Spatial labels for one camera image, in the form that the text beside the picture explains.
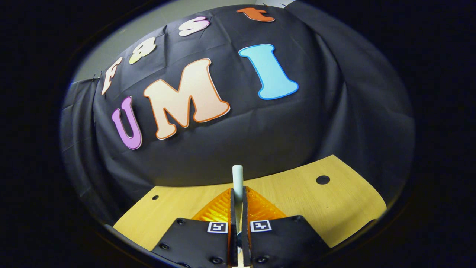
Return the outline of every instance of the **letter m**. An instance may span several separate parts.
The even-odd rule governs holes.
[[[220,117],[230,110],[221,100],[210,77],[210,59],[201,59],[185,66],[178,91],[160,79],[144,90],[152,106],[159,140],[171,137],[177,127],[167,120],[167,111],[182,127],[188,127],[190,100],[195,106],[193,120],[202,123]]]

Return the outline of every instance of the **foam letter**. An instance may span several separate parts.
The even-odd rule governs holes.
[[[150,99],[157,123],[156,137],[167,139],[175,134],[177,127],[167,120],[167,111],[182,127],[188,127],[190,100],[195,106],[193,119],[202,123],[220,117],[230,110],[230,105],[221,100],[210,77],[210,59],[201,59],[185,66],[178,91],[160,79],[144,90]]]
[[[120,57],[109,69],[106,71],[106,76],[104,77],[104,86],[102,87],[102,92],[101,95],[104,95],[106,91],[109,89],[111,86],[111,78],[114,77],[116,74],[116,69],[119,63],[122,61],[122,57]]]
[[[273,54],[274,46],[262,44],[241,49],[238,54],[248,58],[261,80],[258,96],[263,100],[282,98],[296,92],[298,83],[290,80]]]
[[[265,21],[265,22],[272,22],[274,21],[274,18],[272,17],[265,17],[261,15],[261,13],[266,13],[264,10],[257,10],[255,8],[245,8],[245,9],[240,9],[237,10],[238,13],[242,12],[244,13],[248,18],[254,20],[254,21]]]
[[[205,29],[210,22],[207,21],[205,17],[196,17],[192,20],[184,22],[178,28],[180,32],[178,33],[180,36],[187,36],[189,34],[193,34],[194,32],[198,32],[200,30]]]
[[[132,110],[132,97],[129,96],[122,102],[122,109],[126,112],[127,119],[129,120],[130,127],[132,128],[132,137],[129,137],[124,130],[124,125],[120,120],[120,109],[116,109],[112,113],[112,120],[116,124],[116,128],[119,132],[119,136],[122,142],[132,150],[139,148],[142,144],[142,133],[140,132],[139,125],[137,124],[136,117]]]
[[[149,53],[151,53],[156,47],[156,45],[154,44],[154,41],[155,41],[155,37],[151,37],[145,40],[144,42],[140,43],[140,45],[138,45],[132,52],[133,54],[129,59],[129,64],[134,64],[140,58],[149,55]]]

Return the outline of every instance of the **black cloth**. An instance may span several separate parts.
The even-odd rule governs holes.
[[[275,21],[236,12],[245,7],[266,10]],[[179,36],[179,26],[198,16],[210,25]],[[150,37],[156,38],[155,50],[130,65],[132,51]],[[265,43],[275,47],[284,72],[299,84],[297,92],[275,100],[258,97],[259,77],[238,51]],[[61,125],[73,184],[106,223],[114,224],[153,186],[229,183],[232,165],[243,165],[247,180],[336,155],[388,205],[405,184],[415,126],[401,80],[374,46],[314,7],[296,1],[284,9],[238,5],[199,12],[141,38],[120,56],[105,95],[104,75],[71,86]],[[197,123],[191,105],[190,125],[182,128],[169,116],[177,132],[157,139],[144,89],[158,79],[178,89],[183,68],[203,58],[211,59],[211,78],[230,112]],[[111,119],[127,96],[142,132],[137,150],[123,144]],[[121,119],[131,133],[124,113]]]

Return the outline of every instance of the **white stick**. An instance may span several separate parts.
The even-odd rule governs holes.
[[[243,166],[233,166],[233,191],[235,192],[235,204],[243,202]]]

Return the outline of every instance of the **blue letter i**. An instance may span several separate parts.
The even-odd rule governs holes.
[[[261,80],[258,96],[263,100],[274,100],[296,92],[298,83],[290,80],[273,54],[274,46],[262,44],[241,49],[238,54],[248,58]]]

